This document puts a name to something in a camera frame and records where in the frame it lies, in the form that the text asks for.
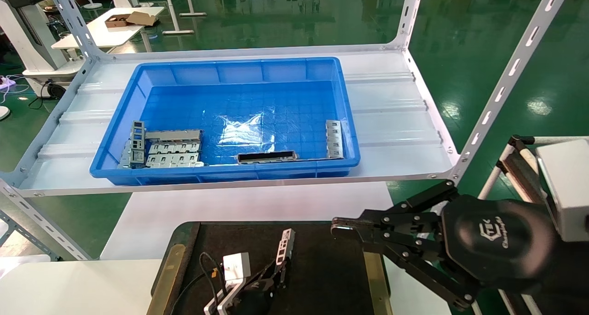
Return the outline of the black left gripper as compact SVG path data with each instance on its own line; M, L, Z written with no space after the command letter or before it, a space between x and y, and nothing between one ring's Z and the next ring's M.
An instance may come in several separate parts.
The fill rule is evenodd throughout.
M285 289L289 282L292 261L286 257L278 267L278 288ZM261 269L233 299L228 307L230 315L267 315L273 303L276 286L274 277L277 265L269 264Z

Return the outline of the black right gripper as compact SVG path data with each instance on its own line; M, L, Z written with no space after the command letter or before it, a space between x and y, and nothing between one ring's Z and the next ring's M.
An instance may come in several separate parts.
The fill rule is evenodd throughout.
M331 234L387 257L460 310L475 301L475 285L551 298L588 298L588 243L564 241L545 207L457 196L454 182L445 180L387 209L365 209L357 218L336 217ZM448 204L442 212L433 212L443 202ZM442 266L471 286L460 285L421 258L411 234L437 234L441 226L446 251Z

